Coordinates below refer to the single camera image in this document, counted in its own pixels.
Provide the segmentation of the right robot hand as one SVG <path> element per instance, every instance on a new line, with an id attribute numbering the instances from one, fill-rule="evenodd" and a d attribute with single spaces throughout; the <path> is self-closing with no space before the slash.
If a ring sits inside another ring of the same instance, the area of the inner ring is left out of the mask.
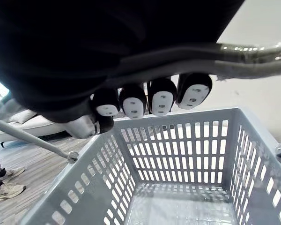
<path id="1" fill-rule="evenodd" d="M 217 41 L 241 0 L 0 0 L 0 82 L 24 108 L 80 138 L 109 131 L 119 110 L 139 120 L 193 109 L 210 77 L 164 68 Z"/>

